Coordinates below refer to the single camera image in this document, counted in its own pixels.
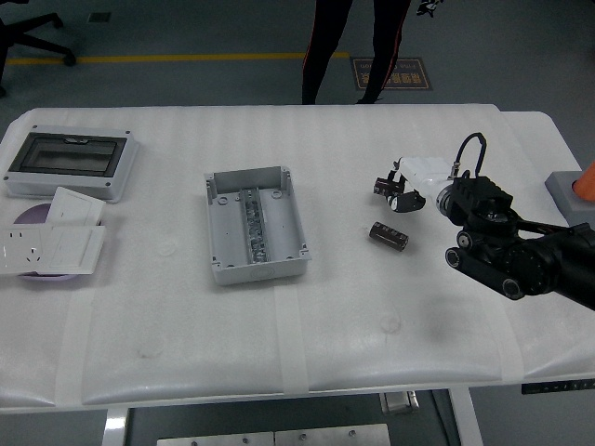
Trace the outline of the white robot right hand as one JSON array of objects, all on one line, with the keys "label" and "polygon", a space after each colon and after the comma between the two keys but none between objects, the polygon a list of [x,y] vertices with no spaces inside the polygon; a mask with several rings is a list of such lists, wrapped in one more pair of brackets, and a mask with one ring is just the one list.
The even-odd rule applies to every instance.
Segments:
[{"label": "white robot right hand", "polygon": [[377,178],[373,192],[396,213],[415,212],[432,203],[446,215],[452,184],[451,167],[444,159],[405,157],[393,163],[386,178]]}]

